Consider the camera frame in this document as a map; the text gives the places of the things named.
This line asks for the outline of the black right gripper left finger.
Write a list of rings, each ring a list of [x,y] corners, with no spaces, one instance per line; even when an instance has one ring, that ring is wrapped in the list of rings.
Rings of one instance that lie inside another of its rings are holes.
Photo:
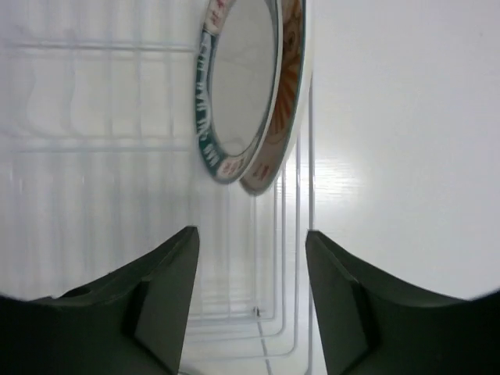
[[[58,298],[2,297],[2,373],[177,373],[198,254],[189,226]]]

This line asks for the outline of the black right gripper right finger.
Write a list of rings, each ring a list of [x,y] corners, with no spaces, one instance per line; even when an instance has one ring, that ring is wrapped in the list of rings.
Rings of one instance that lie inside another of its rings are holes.
[[[318,230],[305,252],[327,373],[499,372],[497,291],[466,300],[417,287]]]

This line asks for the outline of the orange sunburst plate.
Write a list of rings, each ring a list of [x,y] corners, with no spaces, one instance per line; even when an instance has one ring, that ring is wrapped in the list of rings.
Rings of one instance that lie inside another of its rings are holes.
[[[298,139],[313,71],[313,1],[283,1],[280,81],[272,119],[259,154],[240,179],[250,195],[265,193]]]

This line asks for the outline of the green rimmed white plate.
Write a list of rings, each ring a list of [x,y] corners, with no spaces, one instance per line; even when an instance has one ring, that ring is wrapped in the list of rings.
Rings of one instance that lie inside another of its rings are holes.
[[[198,150],[210,177],[232,184],[263,145],[282,62],[279,1],[210,1],[195,61]]]

